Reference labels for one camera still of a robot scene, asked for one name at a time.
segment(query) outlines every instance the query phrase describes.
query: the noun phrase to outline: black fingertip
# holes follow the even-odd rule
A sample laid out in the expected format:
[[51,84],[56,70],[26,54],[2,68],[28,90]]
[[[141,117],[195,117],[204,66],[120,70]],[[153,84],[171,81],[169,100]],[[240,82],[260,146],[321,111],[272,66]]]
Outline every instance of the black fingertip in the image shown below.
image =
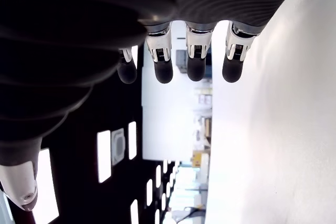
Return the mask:
[[122,62],[118,65],[118,75],[123,83],[131,84],[135,82],[137,75],[137,68],[135,67],[134,60],[130,62]]
[[230,83],[238,81],[242,75],[243,64],[243,61],[229,60],[225,55],[222,69],[222,75],[224,80]]
[[155,76],[160,83],[166,84],[173,79],[172,60],[154,62]]
[[205,58],[190,58],[187,62],[187,74],[192,81],[200,81],[205,74]]

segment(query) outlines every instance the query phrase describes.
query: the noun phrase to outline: rectangular ceiling light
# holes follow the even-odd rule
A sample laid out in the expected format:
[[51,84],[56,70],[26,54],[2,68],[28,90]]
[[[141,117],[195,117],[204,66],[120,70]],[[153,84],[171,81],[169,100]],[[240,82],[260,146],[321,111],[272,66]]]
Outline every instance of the rectangular ceiling light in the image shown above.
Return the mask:
[[134,200],[131,205],[131,223],[139,224],[138,201]]
[[138,68],[138,46],[132,47],[131,51],[132,51],[135,68]]
[[38,155],[38,198],[33,209],[36,224],[48,224],[59,216],[52,181],[49,149],[40,151]]
[[172,174],[173,174],[173,179],[175,179],[176,178],[176,166],[173,167],[173,173]]
[[111,177],[111,132],[97,134],[98,181],[104,182]]
[[160,210],[155,211],[155,224],[160,224]]
[[163,161],[163,173],[166,174],[168,170],[168,161],[165,159]]
[[166,188],[166,193],[167,193],[167,198],[170,197],[170,183],[167,183],[167,188]]
[[147,182],[147,206],[150,206],[153,201],[153,180]]
[[170,187],[173,187],[174,185],[174,177],[173,177],[173,173],[170,174],[170,180],[169,180],[169,184],[170,184]]
[[134,159],[136,157],[136,139],[137,139],[137,123],[131,122],[128,125],[128,157]]
[[161,165],[158,165],[156,168],[156,187],[161,186]]
[[166,209],[166,194],[162,194],[161,198],[161,210],[164,211]]

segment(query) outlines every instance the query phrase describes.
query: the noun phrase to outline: black ceiling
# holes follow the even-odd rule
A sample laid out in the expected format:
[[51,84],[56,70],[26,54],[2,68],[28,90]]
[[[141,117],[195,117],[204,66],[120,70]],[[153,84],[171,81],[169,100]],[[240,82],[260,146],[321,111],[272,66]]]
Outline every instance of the black ceiling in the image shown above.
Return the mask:
[[[137,199],[139,223],[154,223],[156,209],[161,208],[169,172],[162,173],[161,188],[156,189],[155,171],[162,162],[142,159],[141,66],[143,47],[139,48],[138,78],[127,85],[115,73],[95,85],[89,99],[69,114],[64,124],[45,137],[42,148],[50,149],[59,217],[52,223],[131,223],[130,206]],[[125,159],[112,168],[112,176],[98,182],[97,133],[137,124],[137,156],[129,160],[128,141]],[[153,203],[146,206],[146,184],[153,179]],[[17,224],[35,223],[32,213],[11,203]]]

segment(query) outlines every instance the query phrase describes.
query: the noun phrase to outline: yellow object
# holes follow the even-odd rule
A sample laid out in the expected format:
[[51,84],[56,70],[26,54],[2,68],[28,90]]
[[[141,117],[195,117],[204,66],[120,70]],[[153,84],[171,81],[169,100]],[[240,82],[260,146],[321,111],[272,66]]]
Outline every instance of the yellow object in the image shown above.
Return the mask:
[[202,152],[200,151],[194,151],[193,157],[192,157],[192,166],[199,168],[201,166],[201,160],[202,160]]

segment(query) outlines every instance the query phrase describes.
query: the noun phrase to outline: white wall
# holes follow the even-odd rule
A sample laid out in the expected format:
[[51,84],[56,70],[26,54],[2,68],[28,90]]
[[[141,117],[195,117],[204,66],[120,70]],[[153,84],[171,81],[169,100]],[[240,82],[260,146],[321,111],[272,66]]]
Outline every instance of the white wall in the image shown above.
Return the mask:
[[206,224],[336,223],[336,0],[286,0],[234,84],[213,36]]
[[145,45],[142,69],[143,158],[189,161],[193,148],[193,110],[197,108],[191,81],[176,66],[176,50],[185,50],[185,24],[172,23],[172,64],[174,77],[168,84],[157,81],[154,63]]
[[0,223],[1,224],[15,224],[12,211],[9,207],[9,199],[0,190]]

